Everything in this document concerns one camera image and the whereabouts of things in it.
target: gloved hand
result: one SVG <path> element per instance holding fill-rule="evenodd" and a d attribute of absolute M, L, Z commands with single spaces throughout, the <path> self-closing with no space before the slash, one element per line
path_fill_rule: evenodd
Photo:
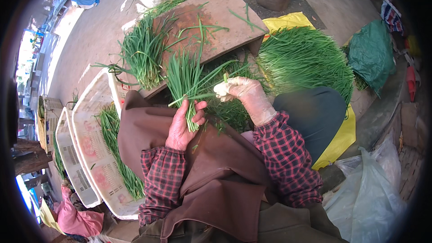
<path fill-rule="evenodd" d="M 215 85 L 213 91 L 222 102 L 239 99 L 255 126 L 269 122 L 277 113 L 257 80 L 245 77 L 229 78 L 228 83 Z"/>
<path fill-rule="evenodd" d="M 196 115 L 192 117 L 192 122 L 202 125 L 205 123 L 204 108 L 207 107 L 207 102 L 195 100 Z M 189 132 L 187 129 L 186 112 L 189 108 L 189 100 L 185 99 L 181 103 L 180 108 L 175 113 L 171 127 L 169 127 L 168 138 L 165 142 L 165 147 L 186 151 L 187 144 L 195 137 L 198 131 Z"/>

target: red object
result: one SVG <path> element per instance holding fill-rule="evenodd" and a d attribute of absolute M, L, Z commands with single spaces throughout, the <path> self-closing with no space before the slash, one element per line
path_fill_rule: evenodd
<path fill-rule="evenodd" d="M 408 38 L 405 39 L 404 43 L 405 43 L 405 49 L 409 49 L 410 42 L 408 41 Z"/>
<path fill-rule="evenodd" d="M 268 123 L 255 127 L 255 147 L 261 151 L 270 178 L 285 204 L 302 208 L 309 203 L 321 203 L 321 176 L 312 170 L 305 140 L 289 127 L 288 119 L 287 113 L 278 112 Z M 179 190 L 186 170 L 184 154 L 166 147 L 142 151 L 146 202 L 138 208 L 140 226 L 165 218 L 171 209 L 180 205 Z"/>
<path fill-rule="evenodd" d="M 408 83 L 409 97 L 411 99 L 411 102 L 413 102 L 414 97 L 416 96 L 416 90 L 417 90 L 416 75 L 414 74 L 414 67 L 413 66 L 407 67 L 407 76 L 406 76 L 405 80 Z"/>

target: brown apron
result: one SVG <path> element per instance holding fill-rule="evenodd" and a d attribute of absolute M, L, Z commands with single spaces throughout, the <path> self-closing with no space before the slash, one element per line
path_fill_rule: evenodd
<path fill-rule="evenodd" d="M 137 91 L 126 95 L 118 147 L 122 161 L 143 180 L 141 151 L 165 145 L 175 112 L 172 108 L 151 107 Z M 261 152 L 234 129 L 225 127 L 225 133 L 218 135 L 209 122 L 205 131 L 202 126 L 189 143 L 180 189 L 184 200 L 163 220 L 163 241 L 183 220 L 211 225 L 244 242 L 257 241 L 260 202 L 264 191 L 270 204 L 277 202 L 274 186 Z"/>

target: disposable glove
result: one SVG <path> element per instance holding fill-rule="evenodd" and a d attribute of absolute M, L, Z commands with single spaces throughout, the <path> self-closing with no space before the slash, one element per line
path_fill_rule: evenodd
<path fill-rule="evenodd" d="M 256 126 L 269 122 L 277 113 L 257 80 L 245 77 L 229 78 L 227 83 L 215 85 L 213 91 L 222 102 L 239 99 Z"/>

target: yellow plastic sheet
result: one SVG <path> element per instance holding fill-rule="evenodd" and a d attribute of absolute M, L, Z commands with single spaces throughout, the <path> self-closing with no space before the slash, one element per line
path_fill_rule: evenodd
<path fill-rule="evenodd" d="M 315 29 L 309 19 L 302 12 L 293 12 L 278 18 L 267 18 L 264 19 L 263 22 L 270 30 L 270 33 L 285 27 L 293 28 L 310 26 L 311 29 Z M 263 42 L 266 41 L 268 37 L 270 36 L 266 34 Z"/>
<path fill-rule="evenodd" d="M 311 29 L 315 29 L 309 19 L 301 12 L 289 13 L 278 18 L 264 19 L 263 22 L 271 33 L 284 27 L 293 28 L 310 26 Z M 268 37 L 268 34 L 265 35 L 263 42 L 266 41 Z M 346 119 L 343 121 L 335 137 L 324 150 L 321 157 L 312 166 L 312 169 L 318 170 L 322 167 L 326 167 L 330 163 L 333 163 L 356 141 L 355 118 L 356 116 L 354 111 L 351 108 L 351 105 L 349 105 L 346 111 Z"/>
<path fill-rule="evenodd" d="M 335 137 L 324 150 L 323 154 L 318 158 L 312 169 L 318 170 L 326 167 L 330 163 L 335 162 L 345 150 L 349 148 L 356 141 L 356 115 L 351 107 L 348 105 L 346 111 L 346 119 L 342 122 Z"/>

